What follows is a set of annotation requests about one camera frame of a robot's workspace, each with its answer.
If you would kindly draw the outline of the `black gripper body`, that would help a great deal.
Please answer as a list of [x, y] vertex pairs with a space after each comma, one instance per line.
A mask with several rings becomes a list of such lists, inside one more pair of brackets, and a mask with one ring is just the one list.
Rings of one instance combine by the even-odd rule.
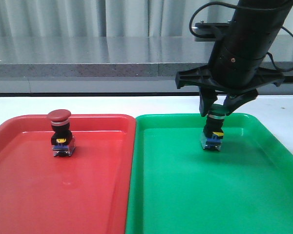
[[175, 83], [178, 89], [198, 86], [227, 94], [242, 94], [268, 84], [280, 86], [282, 72], [260, 67], [263, 59], [241, 58], [223, 48], [212, 52], [208, 64], [177, 72]]

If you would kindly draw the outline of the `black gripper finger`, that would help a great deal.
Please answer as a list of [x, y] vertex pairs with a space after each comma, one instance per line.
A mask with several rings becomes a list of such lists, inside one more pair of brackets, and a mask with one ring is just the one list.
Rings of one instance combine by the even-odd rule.
[[199, 111], [200, 115], [202, 117], [205, 117], [211, 108], [211, 106], [214, 104], [215, 101], [217, 101], [217, 94], [216, 91], [209, 88], [199, 88], [199, 94], [200, 94], [200, 104], [199, 104]]
[[226, 115], [232, 114], [236, 109], [238, 109], [242, 105], [255, 100], [257, 96], [258, 91], [256, 89], [235, 96], [227, 95], [223, 103], [223, 106], [227, 110]]

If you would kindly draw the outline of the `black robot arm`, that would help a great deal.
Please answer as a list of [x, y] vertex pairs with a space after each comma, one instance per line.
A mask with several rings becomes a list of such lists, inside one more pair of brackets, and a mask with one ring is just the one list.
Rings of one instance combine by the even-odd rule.
[[284, 81], [285, 69], [261, 67], [293, 6], [293, 0], [241, 0], [228, 23], [189, 22], [190, 32], [214, 47], [208, 63], [176, 74], [177, 88], [198, 86], [200, 114], [207, 115], [217, 99], [217, 91], [227, 94], [225, 115], [254, 100], [257, 88]]

